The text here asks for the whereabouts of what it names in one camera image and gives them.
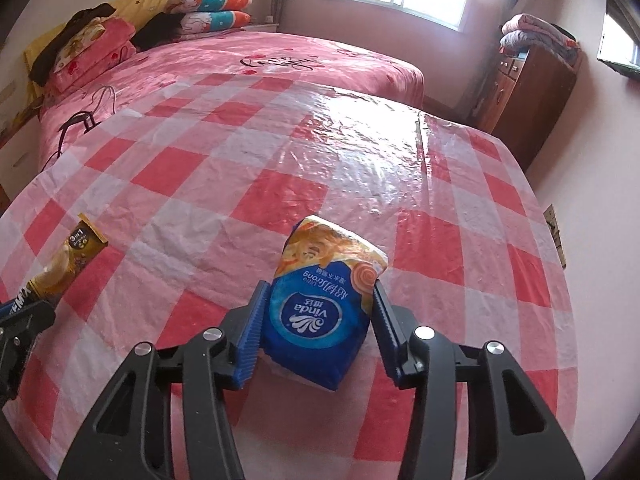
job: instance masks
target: cabinet door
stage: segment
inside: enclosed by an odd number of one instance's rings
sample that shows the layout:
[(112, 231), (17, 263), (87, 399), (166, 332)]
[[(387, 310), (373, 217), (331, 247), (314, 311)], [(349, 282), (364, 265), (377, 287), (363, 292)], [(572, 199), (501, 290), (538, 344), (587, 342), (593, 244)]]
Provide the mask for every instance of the cabinet door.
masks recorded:
[(515, 85), (516, 83), (513, 79), (505, 76), (502, 72), (498, 72), (494, 83), (494, 91), (487, 97), (478, 126), (476, 126), (479, 130), (488, 134), (493, 132)]

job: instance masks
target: wooden dresser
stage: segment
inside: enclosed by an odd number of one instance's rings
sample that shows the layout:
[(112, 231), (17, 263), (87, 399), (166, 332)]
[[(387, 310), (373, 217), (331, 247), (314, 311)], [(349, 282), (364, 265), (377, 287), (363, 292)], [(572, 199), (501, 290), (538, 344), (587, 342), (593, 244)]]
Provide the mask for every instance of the wooden dresser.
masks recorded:
[(542, 47), (527, 57), (500, 56), (484, 88), (474, 126), (498, 137), (526, 171), (556, 125), (577, 74)]

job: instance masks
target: bed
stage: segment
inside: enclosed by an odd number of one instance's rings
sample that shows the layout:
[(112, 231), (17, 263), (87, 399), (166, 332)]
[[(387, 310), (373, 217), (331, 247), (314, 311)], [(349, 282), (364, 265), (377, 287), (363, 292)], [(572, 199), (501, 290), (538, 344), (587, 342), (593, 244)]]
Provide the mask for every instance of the bed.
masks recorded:
[[(12, 203), (0, 218), (0, 300), (46, 264), (79, 212), (110, 246), (62, 299), (4, 409), (50, 478), (130, 348), (181, 344), (245, 304), (310, 213), (382, 248), (383, 285), (419, 322), (459, 343), (504, 342), (572, 434), (577, 355), (562, 267), (526, 178), (487, 134), (335, 86), (183, 78), (79, 137)], [(338, 392), (262, 356), (250, 384), (226, 396), (252, 480), (395, 479), (412, 400), (386, 378), (371, 332)], [(181, 479), (180, 391), (172, 421)], [(461, 443), (465, 432), (461, 423)], [(465, 462), (456, 447), (456, 478)]]
[[(58, 150), (60, 125), (81, 110), (94, 110), (94, 92), (112, 86), (116, 99), (103, 99), (96, 121), (159, 88), (194, 75), (268, 75), (309, 81), (387, 98), (419, 108), (424, 81), (414, 66), (363, 48), (291, 34), (230, 31), (216, 38), (158, 46), (136, 54), (40, 113), (40, 166)], [(84, 132), (69, 128), (63, 151)]]

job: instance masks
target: wooden cabinet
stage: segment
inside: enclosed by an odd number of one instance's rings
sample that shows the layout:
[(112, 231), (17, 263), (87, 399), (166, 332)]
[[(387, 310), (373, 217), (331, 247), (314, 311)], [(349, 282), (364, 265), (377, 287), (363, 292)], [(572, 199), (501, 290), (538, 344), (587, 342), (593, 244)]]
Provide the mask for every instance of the wooden cabinet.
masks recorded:
[(2, 213), (4, 213), (10, 205), (11, 200), (4, 189), (2, 189), (2, 186), (0, 186), (0, 216), (2, 216)]
[(577, 75), (538, 46), (525, 59), (501, 56), (498, 63), (475, 127), (504, 142), (526, 171), (556, 125)]
[(0, 145), (0, 186), (11, 200), (38, 174), (40, 135), (40, 121), (33, 118)]

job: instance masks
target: vinda tissue pack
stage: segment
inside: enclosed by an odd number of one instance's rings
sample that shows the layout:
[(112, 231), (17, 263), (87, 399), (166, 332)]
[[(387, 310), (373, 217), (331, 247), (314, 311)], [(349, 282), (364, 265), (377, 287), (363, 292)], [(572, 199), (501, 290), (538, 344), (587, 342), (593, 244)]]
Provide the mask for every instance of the vinda tissue pack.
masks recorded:
[(386, 254), (363, 238), (308, 216), (285, 243), (262, 346), (275, 362), (337, 390), (367, 335), (373, 286)]

